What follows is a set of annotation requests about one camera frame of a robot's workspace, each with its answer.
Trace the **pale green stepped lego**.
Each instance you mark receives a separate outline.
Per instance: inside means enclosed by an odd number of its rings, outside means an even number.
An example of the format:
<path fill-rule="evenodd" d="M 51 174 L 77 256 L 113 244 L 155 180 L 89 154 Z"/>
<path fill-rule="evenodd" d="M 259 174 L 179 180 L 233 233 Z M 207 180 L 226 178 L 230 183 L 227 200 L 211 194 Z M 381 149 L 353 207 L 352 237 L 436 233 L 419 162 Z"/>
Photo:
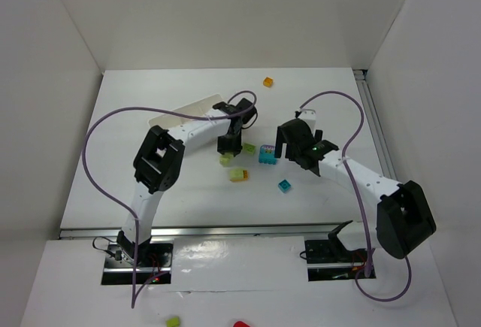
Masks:
<path fill-rule="evenodd" d="M 232 159 L 233 155 L 231 153 L 225 153 L 219 157 L 219 163 L 222 167 L 227 167 L 229 166 Z"/>

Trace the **green square lego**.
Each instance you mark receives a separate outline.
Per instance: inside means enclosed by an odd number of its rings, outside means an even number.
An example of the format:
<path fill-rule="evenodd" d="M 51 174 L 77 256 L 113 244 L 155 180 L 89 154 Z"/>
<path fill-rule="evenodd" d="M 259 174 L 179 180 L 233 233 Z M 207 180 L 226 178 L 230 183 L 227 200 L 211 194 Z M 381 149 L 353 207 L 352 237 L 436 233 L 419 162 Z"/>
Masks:
<path fill-rule="evenodd" d="M 244 143 L 243 144 L 243 151 L 249 155 L 254 155 L 256 153 L 256 145 Z"/>

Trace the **large teal printed lego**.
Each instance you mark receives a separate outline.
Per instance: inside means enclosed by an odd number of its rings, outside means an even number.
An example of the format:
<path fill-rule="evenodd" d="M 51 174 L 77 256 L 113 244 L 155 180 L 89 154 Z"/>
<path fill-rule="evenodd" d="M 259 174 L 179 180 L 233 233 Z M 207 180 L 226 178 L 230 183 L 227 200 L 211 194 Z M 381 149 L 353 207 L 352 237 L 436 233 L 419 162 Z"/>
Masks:
<path fill-rule="evenodd" d="M 259 163 L 266 165 L 276 165 L 275 146 L 263 144 L 259 148 Z"/>

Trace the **green and orange lego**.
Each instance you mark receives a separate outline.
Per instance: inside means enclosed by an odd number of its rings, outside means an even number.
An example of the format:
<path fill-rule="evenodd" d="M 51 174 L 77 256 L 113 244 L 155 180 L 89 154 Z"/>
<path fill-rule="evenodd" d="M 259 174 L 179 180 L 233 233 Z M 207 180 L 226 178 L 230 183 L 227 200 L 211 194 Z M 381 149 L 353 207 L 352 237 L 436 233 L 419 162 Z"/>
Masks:
<path fill-rule="evenodd" d="M 229 171 L 229 180 L 231 182 L 241 182 L 248 180 L 249 174 L 248 170 L 243 168 L 233 168 Z"/>

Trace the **small teal lego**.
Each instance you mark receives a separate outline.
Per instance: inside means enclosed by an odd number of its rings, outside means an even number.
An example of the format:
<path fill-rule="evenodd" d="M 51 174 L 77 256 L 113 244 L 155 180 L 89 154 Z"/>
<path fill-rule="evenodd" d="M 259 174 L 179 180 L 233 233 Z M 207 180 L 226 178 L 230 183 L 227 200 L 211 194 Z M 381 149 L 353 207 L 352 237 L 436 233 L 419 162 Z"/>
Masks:
<path fill-rule="evenodd" d="M 282 192 L 282 193 L 287 193 L 289 192 L 291 189 L 292 189 L 292 185 L 291 183 L 284 179 L 284 180 L 281 180 L 278 184 L 277 184 L 279 190 Z"/>

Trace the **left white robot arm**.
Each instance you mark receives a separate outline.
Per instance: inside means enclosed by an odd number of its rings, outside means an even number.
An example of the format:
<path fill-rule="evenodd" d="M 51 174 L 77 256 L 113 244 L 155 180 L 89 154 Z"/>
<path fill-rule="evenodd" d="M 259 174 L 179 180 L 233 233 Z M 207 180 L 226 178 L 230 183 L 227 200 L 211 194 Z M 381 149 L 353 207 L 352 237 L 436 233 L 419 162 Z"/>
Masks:
<path fill-rule="evenodd" d="M 136 216 L 128 216 L 116 238 L 130 259 L 147 254 L 159 202 L 177 182 L 183 157 L 213 140 L 221 156 L 235 157 L 243 149 L 242 129 L 256 115 L 254 104 L 242 98 L 237 104 L 218 102 L 196 120 L 150 128 L 133 162 L 137 184 L 131 209 Z"/>

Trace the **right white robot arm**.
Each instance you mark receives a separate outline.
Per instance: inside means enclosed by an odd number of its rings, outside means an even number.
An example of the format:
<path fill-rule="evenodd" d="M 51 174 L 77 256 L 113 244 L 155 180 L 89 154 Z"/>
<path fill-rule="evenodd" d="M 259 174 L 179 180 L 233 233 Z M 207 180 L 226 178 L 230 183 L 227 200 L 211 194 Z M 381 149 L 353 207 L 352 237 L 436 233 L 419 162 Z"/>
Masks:
<path fill-rule="evenodd" d="M 322 131 L 296 118 L 277 127 L 275 157 L 286 157 L 302 169 L 324 177 L 352 192 L 364 207 L 372 207 L 375 225 L 342 223 L 333 239 L 348 251 L 383 249 L 403 259 L 437 231 L 422 187 L 378 174 L 342 154 L 322 139 Z"/>

